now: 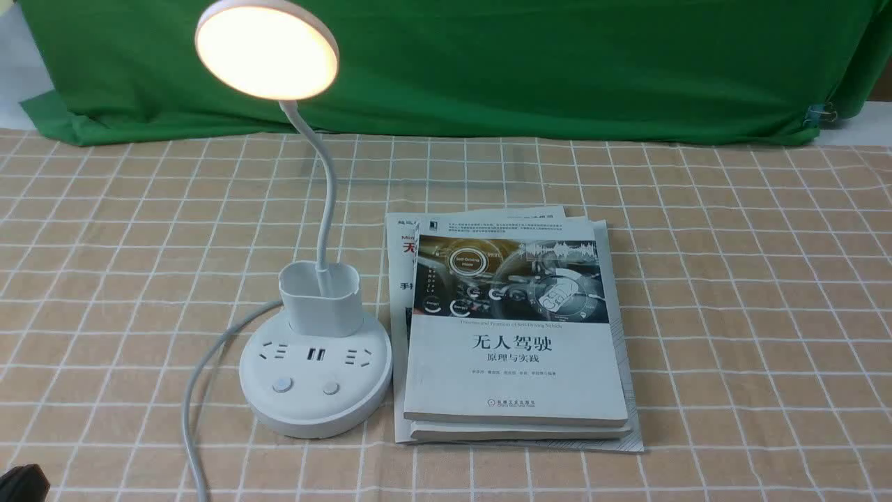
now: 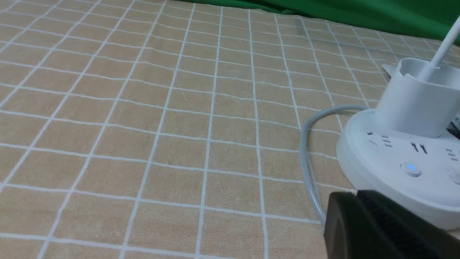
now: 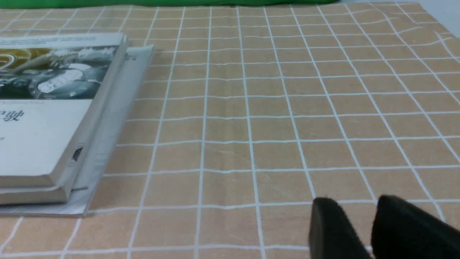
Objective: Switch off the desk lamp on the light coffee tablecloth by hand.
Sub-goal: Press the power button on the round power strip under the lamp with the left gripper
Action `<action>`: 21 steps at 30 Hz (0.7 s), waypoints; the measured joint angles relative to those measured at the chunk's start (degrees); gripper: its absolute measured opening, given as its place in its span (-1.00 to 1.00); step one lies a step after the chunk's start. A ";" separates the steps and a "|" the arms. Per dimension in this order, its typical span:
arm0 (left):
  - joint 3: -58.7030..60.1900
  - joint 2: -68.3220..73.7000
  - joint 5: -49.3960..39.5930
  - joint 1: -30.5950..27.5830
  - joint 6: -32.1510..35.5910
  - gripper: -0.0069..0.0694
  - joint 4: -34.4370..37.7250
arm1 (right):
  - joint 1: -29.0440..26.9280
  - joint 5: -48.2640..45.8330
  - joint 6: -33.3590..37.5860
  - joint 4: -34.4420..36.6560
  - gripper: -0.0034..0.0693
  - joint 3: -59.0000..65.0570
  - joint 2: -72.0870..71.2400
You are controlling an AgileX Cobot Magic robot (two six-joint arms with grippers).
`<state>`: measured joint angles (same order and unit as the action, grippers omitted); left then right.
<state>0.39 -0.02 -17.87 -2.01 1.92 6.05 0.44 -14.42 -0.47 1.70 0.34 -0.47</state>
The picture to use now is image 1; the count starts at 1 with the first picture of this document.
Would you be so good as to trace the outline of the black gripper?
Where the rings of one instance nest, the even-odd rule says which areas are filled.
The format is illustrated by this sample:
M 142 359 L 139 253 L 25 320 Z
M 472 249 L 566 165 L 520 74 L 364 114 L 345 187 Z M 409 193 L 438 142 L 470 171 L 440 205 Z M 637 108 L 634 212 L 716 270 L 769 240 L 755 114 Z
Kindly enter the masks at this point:
M 1 477 L 1 501 L 43 502 L 50 482 L 38 464 L 16 465 Z

